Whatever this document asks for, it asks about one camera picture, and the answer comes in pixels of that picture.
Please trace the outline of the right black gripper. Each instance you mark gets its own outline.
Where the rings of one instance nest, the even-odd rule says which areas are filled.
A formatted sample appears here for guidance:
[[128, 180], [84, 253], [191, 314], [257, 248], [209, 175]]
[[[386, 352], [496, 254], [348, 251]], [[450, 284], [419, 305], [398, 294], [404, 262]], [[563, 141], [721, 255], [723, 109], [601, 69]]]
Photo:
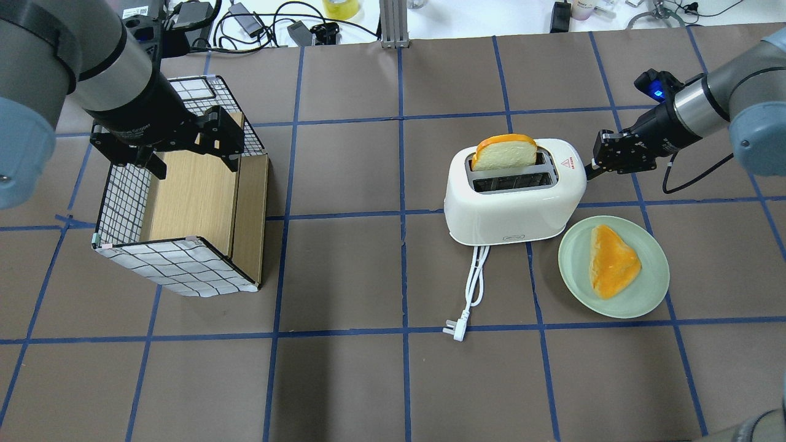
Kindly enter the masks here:
[[631, 174], [656, 169], [656, 159], [679, 152], [701, 139], [680, 121], [672, 103], [641, 115], [634, 126], [615, 133], [601, 130], [585, 165], [587, 181], [604, 173]]

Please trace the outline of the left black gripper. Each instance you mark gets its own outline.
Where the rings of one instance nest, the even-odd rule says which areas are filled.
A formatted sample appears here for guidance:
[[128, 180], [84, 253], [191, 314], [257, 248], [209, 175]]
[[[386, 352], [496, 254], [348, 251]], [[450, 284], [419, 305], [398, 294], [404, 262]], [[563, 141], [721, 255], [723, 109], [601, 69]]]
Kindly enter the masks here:
[[144, 168], [166, 179], [166, 163], [154, 149], [187, 149], [222, 160], [231, 173], [239, 170], [244, 131], [216, 104], [194, 115], [163, 73], [154, 71], [137, 98], [115, 109], [90, 111], [95, 119], [90, 142], [113, 165]]

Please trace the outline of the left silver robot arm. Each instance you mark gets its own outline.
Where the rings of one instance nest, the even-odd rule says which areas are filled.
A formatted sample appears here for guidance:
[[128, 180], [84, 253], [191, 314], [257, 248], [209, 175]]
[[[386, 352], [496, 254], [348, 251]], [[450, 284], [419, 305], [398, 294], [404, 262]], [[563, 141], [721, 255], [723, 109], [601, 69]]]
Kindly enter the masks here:
[[220, 106], [190, 112], [160, 72], [161, 59], [188, 54], [186, 34], [211, 20], [123, 18], [104, 1], [3, 1], [2, 208], [34, 193], [68, 95], [95, 121], [90, 142], [113, 165], [165, 179], [159, 153], [186, 150], [235, 173], [243, 128]]

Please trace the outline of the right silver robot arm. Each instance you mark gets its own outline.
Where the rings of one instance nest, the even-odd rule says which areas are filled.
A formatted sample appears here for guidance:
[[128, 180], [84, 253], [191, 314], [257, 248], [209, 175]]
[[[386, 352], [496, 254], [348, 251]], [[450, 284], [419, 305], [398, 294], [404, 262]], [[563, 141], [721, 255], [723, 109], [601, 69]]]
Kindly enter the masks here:
[[733, 156], [756, 176], [785, 173], [785, 31], [707, 74], [685, 83], [649, 69], [634, 86], [657, 102], [630, 128], [601, 130], [586, 165], [587, 179], [641, 173], [727, 128]]

